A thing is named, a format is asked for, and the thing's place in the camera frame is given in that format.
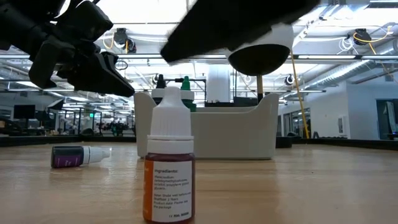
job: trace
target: pillar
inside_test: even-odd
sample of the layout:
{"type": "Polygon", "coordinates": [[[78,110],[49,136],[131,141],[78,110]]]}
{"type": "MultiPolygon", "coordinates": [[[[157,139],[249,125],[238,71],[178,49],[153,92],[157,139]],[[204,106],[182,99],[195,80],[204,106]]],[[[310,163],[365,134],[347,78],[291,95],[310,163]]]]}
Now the pillar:
{"type": "Polygon", "coordinates": [[[207,102],[230,102],[230,73],[229,65],[209,65],[207,75],[207,102]]]}

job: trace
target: yellow cable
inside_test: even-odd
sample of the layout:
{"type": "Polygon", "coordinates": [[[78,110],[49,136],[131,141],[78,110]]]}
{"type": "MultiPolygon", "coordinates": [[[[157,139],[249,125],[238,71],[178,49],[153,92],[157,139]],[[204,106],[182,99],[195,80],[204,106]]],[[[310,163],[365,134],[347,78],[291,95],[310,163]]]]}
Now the yellow cable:
{"type": "Polygon", "coordinates": [[[305,130],[305,137],[307,137],[307,139],[309,139],[310,136],[308,135],[307,121],[305,120],[305,113],[304,113],[303,101],[302,101],[302,99],[301,99],[299,83],[297,82],[297,74],[296,74],[296,66],[295,66],[295,64],[294,64],[293,50],[290,52],[290,55],[291,55],[292,64],[293,64],[294,82],[295,82],[295,84],[296,84],[298,100],[300,101],[301,114],[302,114],[303,123],[304,123],[304,130],[305,130]]]}
{"type": "Polygon", "coordinates": [[[112,42],[111,42],[111,46],[110,46],[110,47],[108,47],[108,46],[105,44],[105,39],[102,39],[102,43],[104,44],[105,48],[107,48],[107,49],[111,49],[111,48],[113,47],[113,42],[114,42],[114,32],[113,32],[113,34],[112,34],[112,42]]]}
{"type": "Polygon", "coordinates": [[[365,43],[375,43],[375,42],[377,42],[377,41],[380,41],[380,40],[385,39],[385,38],[389,35],[388,32],[390,32],[390,28],[387,29],[387,32],[386,32],[386,34],[385,34],[384,37],[381,37],[381,38],[379,38],[379,39],[377,39],[377,40],[362,40],[362,39],[359,39],[359,38],[357,38],[357,37],[355,36],[355,35],[358,34],[358,33],[354,33],[353,37],[354,37],[356,40],[359,40],[359,41],[362,41],[362,42],[365,42],[365,43]]]}
{"type": "MultiPolygon", "coordinates": [[[[369,43],[370,48],[372,49],[373,53],[375,55],[377,55],[376,51],[374,50],[374,47],[371,43],[369,43]]],[[[387,70],[386,66],[384,66],[384,64],[381,62],[381,66],[383,66],[383,69],[385,72],[387,72],[387,74],[398,84],[398,81],[395,79],[395,77],[390,73],[389,70],[387,70]]]]}

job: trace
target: dark bottle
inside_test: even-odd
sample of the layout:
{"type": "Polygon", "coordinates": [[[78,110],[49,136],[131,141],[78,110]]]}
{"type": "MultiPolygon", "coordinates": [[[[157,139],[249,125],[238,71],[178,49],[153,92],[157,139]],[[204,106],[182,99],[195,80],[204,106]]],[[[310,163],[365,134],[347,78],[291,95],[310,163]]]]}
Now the dark bottle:
{"type": "Polygon", "coordinates": [[[54,146],[51,152],[51,167],[78,167],[101,162],[110,156],[110,151],[90,146],[54,146]]]}
{"type": "Polygon", "coordinates": [[[156,105],[162,101],[164,88],[166,88],[166,82],[164,81],[163,75],[160,74],[157,77],[156,88],[152,90],[152,99],[154,99],[156,105]]]}

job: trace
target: white bottle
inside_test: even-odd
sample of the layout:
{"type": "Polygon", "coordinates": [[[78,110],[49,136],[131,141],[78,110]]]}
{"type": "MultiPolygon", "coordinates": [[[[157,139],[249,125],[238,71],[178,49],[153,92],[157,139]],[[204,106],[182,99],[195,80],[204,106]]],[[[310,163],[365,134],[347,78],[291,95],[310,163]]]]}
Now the white bottle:
{"type": "Polygon", "coordinates": [[[177,87],[166,87],[153,109],[144,165],[144,219],[175,223],[195,214],[191,112],[177,87]]]}

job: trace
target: computer monitor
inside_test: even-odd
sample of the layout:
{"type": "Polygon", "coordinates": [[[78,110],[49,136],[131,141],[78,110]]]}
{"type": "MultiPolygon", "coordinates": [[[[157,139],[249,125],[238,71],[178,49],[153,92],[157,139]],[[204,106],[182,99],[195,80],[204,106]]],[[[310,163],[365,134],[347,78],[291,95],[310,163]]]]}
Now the computer monitor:
{"type": "Polygon", "coordinates": [[[14,119],[34,119],[35,105],[14,105],[14,119]]]}

